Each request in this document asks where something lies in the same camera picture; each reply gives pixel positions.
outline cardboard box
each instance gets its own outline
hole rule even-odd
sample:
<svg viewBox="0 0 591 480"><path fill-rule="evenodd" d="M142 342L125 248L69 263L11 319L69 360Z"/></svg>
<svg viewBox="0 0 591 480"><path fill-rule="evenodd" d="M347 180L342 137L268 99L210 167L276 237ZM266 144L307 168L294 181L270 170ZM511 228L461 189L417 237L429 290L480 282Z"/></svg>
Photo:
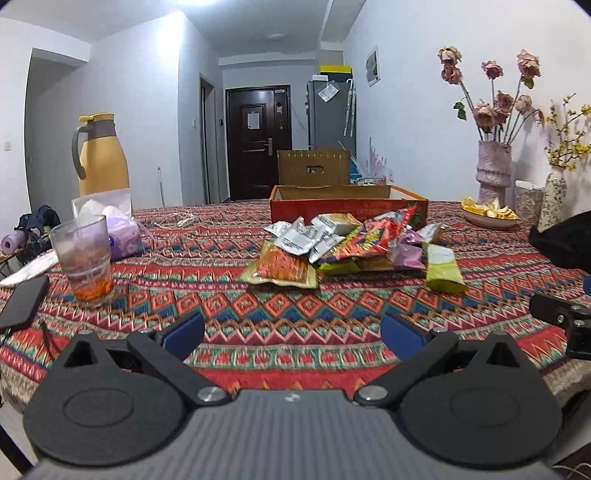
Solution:
<svg viewBox="0 0 591 480"><path fill-rule="evenodd" d="M320 213L351 213L365 221L382 213L417 205L411 225L427 223L428 200L394 185L329 187L275 186L271 192L271 219L293 222L303 217L306 223Z"/></svg>
<svg viewBox="0 0 591 480"><path fill-rule="evenodd" d="M350 183L351 154L347 150L280 150L279 183L324 187Z"/></svg>

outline white vase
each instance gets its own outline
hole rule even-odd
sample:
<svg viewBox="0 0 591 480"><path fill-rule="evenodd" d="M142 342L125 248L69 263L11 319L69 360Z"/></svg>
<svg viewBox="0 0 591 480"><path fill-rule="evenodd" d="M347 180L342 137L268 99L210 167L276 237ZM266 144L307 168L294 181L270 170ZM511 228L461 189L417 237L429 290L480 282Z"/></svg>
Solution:
<svg viewBox="0 0 591 480"><path fill-rule="evenodd" d="M552 171L546 178L544 200L538 222L538 231L543 232L551 226L562 222L564 199L566 198L566 180L564 169L552 166Z"/></svg>

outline doorway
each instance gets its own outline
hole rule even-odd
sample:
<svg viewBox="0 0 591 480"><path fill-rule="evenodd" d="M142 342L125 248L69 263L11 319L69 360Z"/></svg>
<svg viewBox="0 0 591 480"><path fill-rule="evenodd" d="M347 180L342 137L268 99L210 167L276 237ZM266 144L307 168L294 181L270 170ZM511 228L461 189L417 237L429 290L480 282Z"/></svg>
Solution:
<svg viewBox="0 0 591 480"><path fill-rule="evenodd" d="M289 85L226 90L232 201L267 199L279 183L277 151L291 150Z"/></svg>
<svg viewBox="0 0 591 480"><path fill-rule="evenodd" d="M201 77L200 125L201 159L203 168L203 198L206 205L221 203L219 172L217 170L216 89Z"/></svg>

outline white wall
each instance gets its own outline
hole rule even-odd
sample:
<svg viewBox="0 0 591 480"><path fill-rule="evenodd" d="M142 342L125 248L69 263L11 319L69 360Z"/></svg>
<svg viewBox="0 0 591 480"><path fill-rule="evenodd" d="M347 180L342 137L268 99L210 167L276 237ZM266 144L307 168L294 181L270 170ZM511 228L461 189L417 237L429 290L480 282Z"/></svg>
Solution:
<svg viewBox="0 0 591 480"><path fill-rule="evenodd" d="M183 28L184 40L178 64L178 150L181 185L185 205L202 205L204 192L199 111L201 75L215 87L220 199L223 201L229 197L224 130L219 124L219 120L224 118L223 78L218 54L186 17L183 17ZM217 188L217 185L210 185L211 190Z"/></svg>
<svg viewBox="0 0 591 480"><path fill-rule="evenodd" d="M30 212L25 171L24 121L29 63L33 48L88 61L90 45L34 25L0 18L0 233L11 231L19 217Z"/></svg>
<svg viewBox="0 0 591 480"><path fill-rule="evenodd" d="M548 111L577 92L574 105L591 103L591 19L572 0L498 0L494 8L474 0L391 2L367 0L345 42L358 91L358 157L367 158L369 137L388 159L395 182L433 200L475 197L478 135L472 119L455 117L463 94L440 77L437 51L453 45L475 102L490 101L491 84L480 68L496 60L505 76L495 88L515 95L517 54L540 57L542 77L528 91ZM379 48L382 80L368 87L365 61ZM533 125L514 144L517 177L543 184L550 168L545 135ZM591 173L567 174L569 213L591 209Z"/></svg>
<svg viewBox="0 0 591 480"><path fill-rule="evenodd" d="M246 66L223 69L225 89L291 86L291 137L294 150L308 150L308 117L306 115L307 82L316 73L315 62Z"/></svg>
<svg viewBox="0 0 591 480"><path fill-rule="evenodd" d="M60 216L71 217L71 200L78 196L71 153L78 117L98 112L115 114L134 207L162 205L158 167L166 204L183 204L178 61L184 19L181 13L171 14L94 43L87 65L31 101L35 155L49 180L44 195Z"/></svg>

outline black clamp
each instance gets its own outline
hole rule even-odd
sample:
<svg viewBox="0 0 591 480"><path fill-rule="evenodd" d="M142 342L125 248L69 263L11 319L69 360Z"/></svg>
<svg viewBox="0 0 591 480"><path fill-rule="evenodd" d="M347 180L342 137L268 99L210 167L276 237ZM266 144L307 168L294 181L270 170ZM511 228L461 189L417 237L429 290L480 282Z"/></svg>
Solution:
<svg viewBox="0 0 591 480"><path fill-rule="evenodd" d="M591 360L591 309L538 293L530 299L530 313L533 318L566 332L566 356Z"/></svg>

